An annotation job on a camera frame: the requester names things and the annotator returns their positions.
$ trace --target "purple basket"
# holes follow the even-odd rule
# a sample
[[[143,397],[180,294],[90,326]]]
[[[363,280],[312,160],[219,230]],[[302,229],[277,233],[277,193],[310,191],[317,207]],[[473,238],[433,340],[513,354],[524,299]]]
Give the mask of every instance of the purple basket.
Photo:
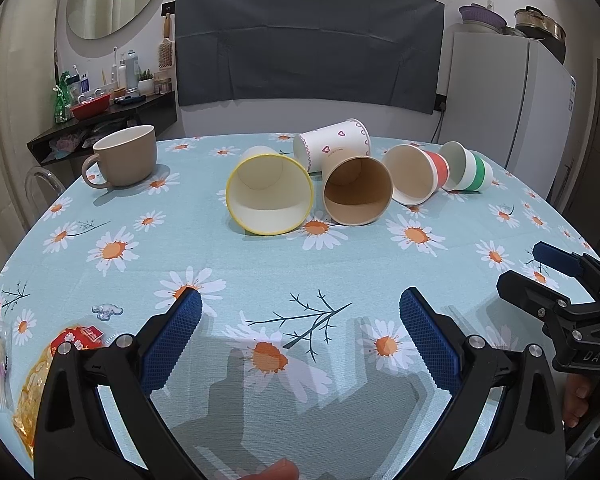
[[[502,16],[478,4],[460,7],[458,10],[465,21],[483,22],[498,30],[507,26],[507,20]]]

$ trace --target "blue gripper pad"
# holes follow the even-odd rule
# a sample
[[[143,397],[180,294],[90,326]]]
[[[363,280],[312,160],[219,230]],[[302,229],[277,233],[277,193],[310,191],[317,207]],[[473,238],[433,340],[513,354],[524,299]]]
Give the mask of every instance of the blue gripper pad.
[[[454,395],[462,383],[460,358],[419,298],[409,289],[400,297],[400,319],[436,386]]]
[[[140,387],[147,396],[164,387],[202,317],[200,293],[192,290],[183,296],[166,313],[169,319],[142,359]]]
[[[538,242],[534,245],[533,255],[537,262],[545,264],[567,276],[576,278],[582,275],[579,257],[557,247],[545,244],[544,242]]]

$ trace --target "mug handle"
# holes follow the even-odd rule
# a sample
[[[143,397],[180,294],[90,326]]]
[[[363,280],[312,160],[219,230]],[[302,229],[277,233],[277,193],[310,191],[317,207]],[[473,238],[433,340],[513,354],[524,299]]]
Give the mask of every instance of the mug handle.
[[[92,182],[91,180],[89,180],[87,177],[87,170],[91,166],[93,166],[96,162],[98,162],[99,160],[100,160],[100,156],[97,153],[94,153],[93,155],[90,155],[87,157],[87,160],[85,160],[82,163],[82,179],[88,184],[88,186],[94,187],[95,189],[105,189],[105,188],[109,187],[108,182],[103,182],[102,184],[96,184],[96,183]]]

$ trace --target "yellow rim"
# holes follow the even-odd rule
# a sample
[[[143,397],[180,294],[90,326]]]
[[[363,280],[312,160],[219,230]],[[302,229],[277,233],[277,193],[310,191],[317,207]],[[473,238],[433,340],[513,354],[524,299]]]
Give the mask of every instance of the yellow rim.
[[[231,182],[234,179],[234,176],[237,173],[238,168],[240,168],[241,165],[245,164],[246,162],[249,162],[250,160],[253,160],[254,158],[259,158],[261,156],[278,156],[280,158],[284,158],[286,160],[290,160],[292,163],[294,163],[302,171],[302,173],[304,174],[304,177],[306,178],[307,183],[309,184],[309,189],[311,190],[311,199],[309,200],[309,207],[307,208],[306,212],[304,213],[304,216],[302,217],[301,221],[299,221],[296,225],[294,225],[293,227],[291,227],[289,229],[283,229],[282,231],[276,231],[274,233],[267,233],[267,232],[262,232],[262,231],[254,231],[253,229],[249,229],[243,222],[241,222],[240,220],[238,220],[238,217],[234,214],[234,212],[231,209],[230,200],[229,200],[229,188],[231,187]],[[309,213],[311,212],[311,208],[314,205],[314,183],[312,182],[311,177],[309,176],[309,173],[307,172],[307,170],[302,166],[302,164],[300,164],[294,158],[291,158],[290,156],[286,156],[286,155],[281,155],[280,153],[259,153],[257,155],[250,156],[249,158],[245,158],[242,162],[240,162],[239,164],[236,165],[236,167],[233,169],[233,171],[229,175],[229,179],[226,181],[226,188],[224,188],[224,196],[226,198],[226,208],[229,210],[229,214],[231,215],[231,218],[233,218],[235,220],[235,222],[241,228],[243,228],[245,231],[248,231],[250,233],[253,233],[255,235],[260,235],[260,236],[283,235],[284,233],[288,233],[289,231],[293,231],[302,222],[304,222],[304,220],[309,216]]]

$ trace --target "white wall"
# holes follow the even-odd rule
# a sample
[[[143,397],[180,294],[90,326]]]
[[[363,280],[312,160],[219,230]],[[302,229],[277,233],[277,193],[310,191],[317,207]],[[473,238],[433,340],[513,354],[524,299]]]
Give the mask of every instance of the white wall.
[[[100,81],[100,71],[110,73],[113,46],[120,51],[133,48],[141,66],[153,69],[157,64],[157,45],[162,37],[160,4],[170,0],[152,0],[136,19],[116,33],[100,40],[82,40],[66,27],[66,0],[59,1],[58,53],[61,66],[78,64],[90,76]],[[445,4],[445,27],[461,22],[458,7],[487,0],[439,0]],[[590,123],[591,92],[595,76],[595,56],[600,54],[600,16],[591,13],[600,10],[594,6],[581,8],[575,0],[493,0],[496,12],[509,23],[515,24],[516,9],[532,5],[557,20],[567,31],[567,59],[565,66],[576,78],[578,93],[563,157],[571,160],[580,155],[578,150]],[[450,64],[451,42],[448,35],[443,43],[438,92],[446,93]],[[168,136],[193,136],[233,132],[278,131],[298,132],[336,122],[351,116],[362,120],[375,136],[405,139],[429,139],[438,114],[428,116],[401,108],[335,103],[325,101],[243,101],[184,107],[179,110],[180,121],[168,131]]]

